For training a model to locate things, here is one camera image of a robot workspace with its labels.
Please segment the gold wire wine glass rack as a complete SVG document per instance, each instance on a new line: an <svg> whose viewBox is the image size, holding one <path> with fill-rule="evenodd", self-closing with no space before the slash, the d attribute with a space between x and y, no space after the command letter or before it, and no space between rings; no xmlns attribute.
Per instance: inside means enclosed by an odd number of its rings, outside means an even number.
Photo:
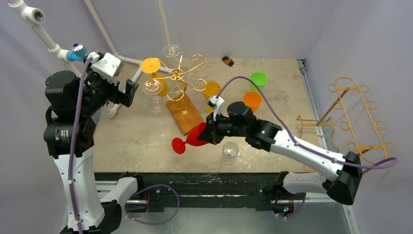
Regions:
<svg viewBox="0 0 413 234"><path fill-rule="evenodd" d="M200 54L191 56L191 61L194 62L194 66L189 69L182 69L183 51L181 50L180 63L178 68L171 68L167 66L163 61L161 62L161 68L157 72L163 76L168 84L169 91L166 95L168 100L166 106L170 111L172 117L180 128L182 134L187 135L188 132L203 122L199 111L196 109L189 96L186 94L187 89L190 88L196 92L203 92L206 87L206 81L202 78L197 80L197 86L192 86L187 83L184 76L193 70L197 69L204 64L205 59Z"/></svg>

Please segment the red plastic goblet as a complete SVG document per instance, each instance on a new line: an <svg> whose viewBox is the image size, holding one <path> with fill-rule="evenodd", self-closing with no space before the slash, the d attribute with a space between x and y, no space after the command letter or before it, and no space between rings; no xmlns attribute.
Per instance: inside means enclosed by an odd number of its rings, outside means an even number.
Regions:
<svg viewBox="0 0 413 234"><path fill-rule="evenodd" d="M202 133L202 131L206 128L206 123L202 122L192 128L186 137L186 140L183 141L182 139L175 137L171 141L172 149L175 151L177 154L183 154L186 151L186 145L191 145L191 146L203 146L206 145L206 141L198 140L198 136Z"/></svg>

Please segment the yellow plastic goblet front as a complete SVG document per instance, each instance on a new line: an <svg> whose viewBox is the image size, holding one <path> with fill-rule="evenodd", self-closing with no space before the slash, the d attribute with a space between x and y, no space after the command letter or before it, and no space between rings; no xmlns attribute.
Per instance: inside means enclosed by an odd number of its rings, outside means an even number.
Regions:
<svg viewBox="0 0 413 234"><path fill-rule="evenodd" d="M168 84L166 80L163 79L163 76L157 73L161 68L160 60L157 58L147 58L143 60L140 68L142 69L142 72L150 74L150 78L159 80L163 84L163 91L159 94L159 96L166 96L169 91Z"/></svg>

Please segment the ribbed clear wine glass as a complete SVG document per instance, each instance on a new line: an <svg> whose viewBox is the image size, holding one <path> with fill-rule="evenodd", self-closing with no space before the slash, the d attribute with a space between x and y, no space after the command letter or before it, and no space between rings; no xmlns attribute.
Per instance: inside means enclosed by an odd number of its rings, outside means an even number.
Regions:
<svg viewBox="0 0 413 234"><path fill-rule="evenodd" d="M171 68L178 68L181 57L181 48L178 45L166 45L163 48L163 54L170 59Z"/></svg>

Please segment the green plastic cup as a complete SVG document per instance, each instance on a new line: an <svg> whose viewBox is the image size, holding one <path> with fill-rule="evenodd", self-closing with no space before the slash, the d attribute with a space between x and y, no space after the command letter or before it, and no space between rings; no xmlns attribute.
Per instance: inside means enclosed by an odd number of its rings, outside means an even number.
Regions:
<svg viewBox="0 0 413 234"><path fill-rule="evenodd" d="M253 72L250 75L250 79L259 87L260 90L263 90L268 82L268 77L263 72Z"/></svg>

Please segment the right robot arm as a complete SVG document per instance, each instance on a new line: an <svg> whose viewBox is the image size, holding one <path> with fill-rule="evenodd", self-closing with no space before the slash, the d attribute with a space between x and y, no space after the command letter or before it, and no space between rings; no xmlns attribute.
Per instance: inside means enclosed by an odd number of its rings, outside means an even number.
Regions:
<svg viewBox="0 0 413 234"><path fill-rule="evenodd" d="M226 117L217 110L209 114L197 140L216 145L224 137L244 137L255 149L286 156L316 170L316 173L288 172L273 186L279 198L296 193L319 193L344 205L354 203L362 179L357 154L331 152L290 136L279 125L258 119L241 101L230 104L227 113Z"/></svg>

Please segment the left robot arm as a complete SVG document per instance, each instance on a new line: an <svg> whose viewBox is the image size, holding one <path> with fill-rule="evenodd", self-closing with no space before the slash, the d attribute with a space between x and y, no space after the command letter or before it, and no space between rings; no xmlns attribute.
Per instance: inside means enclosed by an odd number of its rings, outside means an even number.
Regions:
<svg viewBox="0 0 413 234"><path fill-rule="evenodd" d="M64 234L110 234L120 227L127 200L140 199L144 184L124 174L99 197L95 180L93 115L108 101L131 106L138 84L127 80L124 92L96 72L85 78L59 71L46 79L47 127L43 138L62 179L68 222Z"/></svg>

